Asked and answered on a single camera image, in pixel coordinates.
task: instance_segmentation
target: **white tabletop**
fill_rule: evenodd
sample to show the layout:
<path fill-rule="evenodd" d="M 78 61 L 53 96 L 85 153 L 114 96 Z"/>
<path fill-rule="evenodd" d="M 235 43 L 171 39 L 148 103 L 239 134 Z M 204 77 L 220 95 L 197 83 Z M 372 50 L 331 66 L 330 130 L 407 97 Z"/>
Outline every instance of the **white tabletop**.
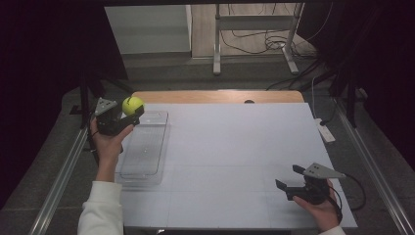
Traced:
<path fill-rule="evenodd" d="M 275 179 L 303 186 L 292 165 L 333 168 L 306 103 L 149 104 L 146 110 L 168 112 L 163 177 L 160 185 L 122 191 L 125 226 L 316 227 L 275 186 Z M 341 226 L 356 227 L 340 183 L 332 181 L 343 201 Z"/>

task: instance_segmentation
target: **metal frame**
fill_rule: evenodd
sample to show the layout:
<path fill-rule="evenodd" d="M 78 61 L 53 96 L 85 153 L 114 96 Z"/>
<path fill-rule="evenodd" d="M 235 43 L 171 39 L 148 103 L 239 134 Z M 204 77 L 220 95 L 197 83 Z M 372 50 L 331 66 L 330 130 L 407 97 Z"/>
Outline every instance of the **metal frame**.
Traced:
<path fill-rule="evenodd" d="M 351 142 L 354 145 L 354 148 L 359 154 L 364 166 L 366 167 L 370 177 L 373 180 L 373 183 L 375 184 L 380 196 L 382 197 L 385 205 L 387 206 L 397 229 L 399 229 L 400 234 L 414 235 L 414 227 L 409 221 L 405 209 L 399 202 L 396 194 L 394 193 L 387 179 L 379 169 L 379 166 L 376 163 L 375 158 L 372 156 L 369 149 L 366 147 L 362 137 L 358 132 L 358 129 L 353 127 L 351 123 L 347 120 L 345 106 L 342 102 L 339 102 L 336 99 L 334 99 L 334 102 L 339 105 L 338 115 L 340 116 L 342 123 L 346 128 L 346 131 L 351 139 Z"/>
<path fill-rule="evenodd" d="M 34 220 L 28 234 L 45 234 L 58 206 L 59 201 L 64 194 L 65 188 L 67 187 L 70 175 L 72 174 L 73 168 L 79 158 L 79 154 L 82 151 L 83 145 L 87 138 L 87 127 L 80 129 L 73 145 L 68 153 L 67 159 L 62 165 L 55 182 L 49 191 L 48 196 L 40 209 L 37 218 Z"/>
<path fill-rule="evenodd" d="M 299 74 L 293 60 L 291 45 L 300 20 L 303 3 L 299 3 L 293 16 L 220 16 L 216 4 L 213 74 L 220 75 L 220 30 L 289 30 L 287 41 L 281 49 L 292 74 Z"/>

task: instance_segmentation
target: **wooden edge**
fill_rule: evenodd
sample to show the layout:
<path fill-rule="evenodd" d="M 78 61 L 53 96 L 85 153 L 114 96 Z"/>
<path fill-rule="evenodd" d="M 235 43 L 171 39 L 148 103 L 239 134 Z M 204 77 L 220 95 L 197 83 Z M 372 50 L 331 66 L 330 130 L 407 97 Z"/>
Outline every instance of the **wooden edge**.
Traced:
<path fill-rule="evenodd" d="M 132 94 L 145 103 L 163 104 L 203 104 L 203 103 L 303 103 L 298 91 L 138 91 Z"/>

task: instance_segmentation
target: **black cable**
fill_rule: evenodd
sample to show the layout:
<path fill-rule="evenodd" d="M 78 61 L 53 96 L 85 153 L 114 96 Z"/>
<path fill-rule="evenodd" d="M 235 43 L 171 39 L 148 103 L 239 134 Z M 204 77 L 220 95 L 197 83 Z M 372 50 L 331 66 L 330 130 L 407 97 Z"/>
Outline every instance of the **black cable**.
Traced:
<path fill-rule="evenodd" d="M 274 9 L 272 9 L 272 14 L 271 15 L 274 15 L 274 13 L 275 13 L 275 8 L 277 7 L 277 4 L 276 3 L 274 3 Z"/>
<path fill-rule="evenodd" d="M 297 9 L 297 4 L 298 4 L 298 3 L 296 3 L 296 7 L 294 8 L 294 13 L 296 12 L 296 9 Z"/>
<path fill-rule="evenodd" d="M 290 11 L 288 10 L 286 3 L 284 3 L 284 7 L 287 10 L 287 13 L 290 14 Z"/>
<path fill-rule="evenodd" d="M 89 113 L 89 117 L 88 117 L 88 121 L 86 122 L 86 128 L 88 128 L 88 143 L 89 143 L 89 148 L 90 148 L 90 152 L 92 154 L 92 156 L 94 157 L 95 163 L 98 164 L 100 162 L 100 158 L 98 157 L 98 153 L 97 153 L 97 147 L 94 143 L 94 140 L 92 139 L 92 137 L 94 136 L 95 133 L 91 132 L 91 119 L 94 115 L 94 111 L 91 111 Z"/>
<path fill-rule="evenodd" d="M 320 187 L 318 187 L 318 186 L 316 186 L 316 185 L 314 185 L 312 183 L 307 182 L 306 185 L 309 185 L 312 188 L 314 188 L 315 190 L 317 190 L 317 192 L 319 192 L 322 196 L 324 196 L 327 199 L 327 201 L 335 208 L 336 216 L 337 216 L 338 222 L 340 224 L 342 222 L 342 220 L 343 220 L 342 208 L 339 207 L 339 205 L 336 203 L 336 201 L 332 197 L 330 197 L 330 194 L 329 195 L 325 194 Z M 336 194 L 339 197 L 340 204 L 343 207 L 342 199 L 340 198 L 339 193 L 334 188 L 332 188 L 330 186 L 328 186 L 328 187 L 331 188 L 331 189 L 333 189 L 334 192 L 336 192 Z"/>
<path fill-rule="evenodd" d="M 293 79 L 295 79 L 295 78 L 289 78 L 289 79 L 285 79 L 285 80 L 282 80 L 282 81 L 275 82 L 275 83 L 273 83 L 273 84 L 269 85 L 269 86 L 265 89 L 265 91 L 267 91 L 267 90 L 271 89 L 271 87 L 273 87 L 273 86 L 276 86 L 276 85 L 282 84 L 282 83 L 287 82 L 287 81 L 291 81 L 291 80 L 293 80 Z"/>
<path fill-rule="evenodd" d="M 332 190 L 333 190 L 333 192 L 335 192 L 335 193 L 336 193 L 336 195 L 338 196 L 339 203 L 340 203 L 340 210 L 341 210 L 341 209 L 343 208 L 343 202 L 342 202 L 342 198 L 340 197 L 339 192 L 338 192 L 335 188 L 333 188 L 333 187 L 330 187 L 330 186 L 329 186 L 329 188 L 330 188 L 330 189 L 332 189 Z"/>
<path fill-rule="evenodd" d="M 268 51 L 268 49 L 266 49 L 266 50 L 263 50 L 263 51 L 260 51 L 260 52 L 249 52 L 249 51 L 246 51 L 246 50 L 244 50 L 242 48 L 235 47 L 235 46 L 232 46 L 232 45 L 229 45 L 228 43 L 226 43 L 225 38 L 223 38 L 222 30 L 220 30 L 220 36 L 222 37 L 223 43 L 226 46 L 228 46 L 230 48 L 233 48 L 233 49 L 236 49 L 236 50 L 239 50 L 239 51 L 242 51 L 242 52 L 245 52 L 245 53 L 248 53 L 248 54 L 258 55 L 258 54 L 262 54 L 262 53 Z"/>
<path fill-rule="evenodd" d="M 319 67 L 321 64 L 323 63 L 323 60 L 321 60 L 321 58 L 318 58 L 316 61 L 314 61 L 307 69 L 303 70 L 289 85 L 289 90 L 292 90 L 292 86 L 294 85 L 294 83 L 296 83 L 297 81 L 299 81 L 302 77 L 304 77 L 305 75 L 311 73 L 312 71 L 314 71 L 317 67 Z"/>
<path fill-rule="evenodd" d="M 358 206 L 358 207 L 356 207 L 356 208 L 350 208 L 350 210 L 352 211 L 352 212 L 355 212 L 355 211 L 358 211 L 358 210 L 361 210 L 362 208 L 364 208 L 364 206 L 366 206 L 366 192 L 364 191 L 364 188 L 363 188 L 363 185 L 355 178 L 355 177 L 353 177 L 352 175 L 350 175 L 350 174 L 347 174 L 347 173 L 345 173 L 345 175 L 348 177 L 348 178 L 350 178 L 350 179 L 352 179 L 354 182 L 356 182 L 357 183 L 357 185 L 359 186 L 359 188 L 360 188 L 360 190 L 361 190 L 361 192 L 362 192 L 362 195 L 363 195 L 363 202 Z"/>
<path fill-rule="evenodd" d="M 290 85 L 288 86 L 288 89 L 291 90 L 291 87 L 293 86 L 293 84 L 299 80 L 301 77 L 303 77 L 304 75 L 310 73 L 311 71 L 315 70 L 316 66 L 318 66 L 320 64 L 320 62 L 318 62 L 319 60 L 316 60 L 315 62 L 313 62 L 310 66 L 308 66 L 305 70 L 303 70 L 299 75 L 297 75 L 294 78 L 289 78 L 286 80 L 282 80 L 282 81 L 277 81 L 275 83 L 272 83 L 271 85 L 269 85 L 265 91 L 271 89 L 271 87 L 279 85 L 281 83 L 287 82 L 287 81 L 291 81 Z"/>
<path fill-rule="evenodd" d="M 314 109 L 314 78 L 312 78 L 312 80 L 311 80 L 311 99 L 312 99 L 312 109 L 311 109 L 311 112 L 312 112 L 314 118 L 317 118 L 317 113 L 315 112 L 315 109 Z M 338 107 L 338 104 L 337 104 L 337 102 L 335 102 L 335 108 L 333 109 L 332 114 L 330 115 L 330 118 L 329 119 L 323 119 L 320 122 L 320 125 L 326 125 L 328 122 L 330 122 L 330 121 L 333 120 L 333 118 L 335 116 L 335 113 L 336 113 L 337 107 Z"/>
<path fill-rule="evenodd" d="M 294 43 L 294 41 L 292 42 L 294 47 L 291 47 L 292 50 L 292 54 L 294 57 L 298 57 L 301 59 L 317 59 L 320 55 L 318 54 L 318 52 L 314 52 L 314 53 L 309 53 L 309 54 L 300 54 L 299 51 L 297 50 L 297 46 L 301 44 L 301 42 L 299 44 Z"/>
<path fill-rule="evenodd" d="M 269 32 L 280 32 L 280 31 L 284 31 L 284 30 L 271 30 Z M 234 31 L 232 30 L 232 34 L 236 37 L 248 37 L 248 36 L 255 36 L 255 35 L 259 35 L 259 34 L 264 34 L 267 33 L 266 31 L 264 32 L 255 32 L 255 33 L 250 33 L 250 34 L 245 34 L 245 35 L 237 35 L 234 33 Z"/>
<path fill-rule="evenodd" d="M 265 3 L 262 4 L 262 10 L 258 13 L 259 15 L 263 12 L 264 7 L 265 7 Z"/>
<path fill-rule="evenodd" d="M 262 12 L 263 12 L 263 6 L 264 6 L 265 4 L 263 4 L 262 5 L 262 11 L 260 11 L 258 14 L 260 15 Z M 229 16 L 231 16 L 231 11 L 232 11 L 232 13 L 233 13 L 233 15 L 236 15 L 235 14 L 235 11 L 233 10 L 233 7 L 232 7 L 232 4 L 228 4 L 228 15 Z M 246 34 L 246 35 L 236 35 L 235 34 L 235 32 L 234 32 L 234 30 L 231 30 L 232 31 L 232 34 L 234 35 L 234 36 L 236 36 L 236 37 L 247 37 L 247 36 L 254 36 L 254 35 L 257 35 L 257 34 L 263 34 L 263 33 L 265 33 L 265 32 L 258 32 L 258 33 L 250 33 L 250 34 Z"/>

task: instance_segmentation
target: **power strip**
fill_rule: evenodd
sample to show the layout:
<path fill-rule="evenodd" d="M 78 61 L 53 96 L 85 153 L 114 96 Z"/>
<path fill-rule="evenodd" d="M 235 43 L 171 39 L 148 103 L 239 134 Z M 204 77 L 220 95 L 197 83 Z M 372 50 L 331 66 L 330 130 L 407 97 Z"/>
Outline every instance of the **power strip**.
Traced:
<path fill-rule="evenodd" d="M 318 131 L 320 131 L 321 138 L 324 140 L 324 143 L 332 143 L 335 142 L 336 139 L 330 132 L 329 128 L 326 125 L 321 125 L 321 118 L 315 119 L 315 124 L 317 125 Z"/>

